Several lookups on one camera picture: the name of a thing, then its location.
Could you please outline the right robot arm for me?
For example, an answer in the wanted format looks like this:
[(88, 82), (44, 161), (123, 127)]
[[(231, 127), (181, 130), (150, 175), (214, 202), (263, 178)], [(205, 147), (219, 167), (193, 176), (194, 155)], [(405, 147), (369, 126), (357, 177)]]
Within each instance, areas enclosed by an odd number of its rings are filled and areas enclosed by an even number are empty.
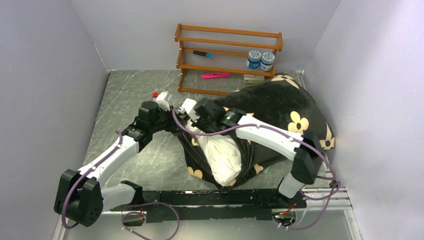
[(292, 169), (284, 176), (275, 193), (275, 202), (288, 207), (294, 196), (306, 185), (311, 185), (325, 159), (317, 136), (311, 131), (290, 132), (258, 120), (238, 108), (225, 109), (214, 100), (186, 99), (182, 107), (200, 136), (211, 137), (231, 132), (242, 140), (251, 141), (283, 155), (293, 162)]

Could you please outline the white pillow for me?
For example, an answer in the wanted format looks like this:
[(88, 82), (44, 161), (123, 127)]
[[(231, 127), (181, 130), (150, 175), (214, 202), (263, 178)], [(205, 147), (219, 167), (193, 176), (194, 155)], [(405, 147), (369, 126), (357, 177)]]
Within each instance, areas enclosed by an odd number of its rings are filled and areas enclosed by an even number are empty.
[(236, 142), (229, 135), (194, 135), (191, 143), (201, 148), (213, 178), (220, 186), (235, 185), (242, 170), (242, 159)]

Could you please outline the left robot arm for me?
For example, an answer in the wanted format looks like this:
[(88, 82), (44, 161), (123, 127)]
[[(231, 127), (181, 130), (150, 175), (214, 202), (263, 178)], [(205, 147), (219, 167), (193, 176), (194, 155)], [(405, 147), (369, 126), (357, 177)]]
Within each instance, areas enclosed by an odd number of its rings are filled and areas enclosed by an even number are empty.
[(174, 133), (177, 128), (167, 100), (145, 101), (134, 121), (105, 152), (79, 170), (67, 169), (60, 176), (54, 211), (62, 226), (70, 230), (77, 225), (91, 226), (103, 211), (118, 206), (139, 209), (145, 203), (142, 186), (124, 180), (104, 188), (110, 177), (129, 159), (140, 153), (160, 131)]

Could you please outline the black pillowcase with beige flowers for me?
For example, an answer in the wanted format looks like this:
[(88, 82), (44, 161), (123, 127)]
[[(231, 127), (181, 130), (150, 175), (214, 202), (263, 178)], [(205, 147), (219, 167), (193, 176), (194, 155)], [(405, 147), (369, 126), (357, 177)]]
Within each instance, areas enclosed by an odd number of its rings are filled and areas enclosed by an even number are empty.
[[(313, 97), (286, 73), (235, 90), (216, 98), (215, 102), (226, 110), (237, 108), (264, 123), (289, 132), (311, 131), (317, 135), (323, 150), (330, 150), (335, 146), (335, 134)], [(193, 136), (200, 136), (201, 130), (190, 123), (186, 128), (187, 131), (180, 131), (177, 137), (183, 146), (188, 173), (215, 185), (219, 190), (229, 191), (242, 186), (277, 163), (282, 163), (284, 173), (290, 170), (290, 160), (278, 152), (229, 134), (227, 136), (235, 141), (241, 153), (242, 167), (234, 186), (220, 186), (214, 180), (211, 167), (201, 148), (192, 145)]]

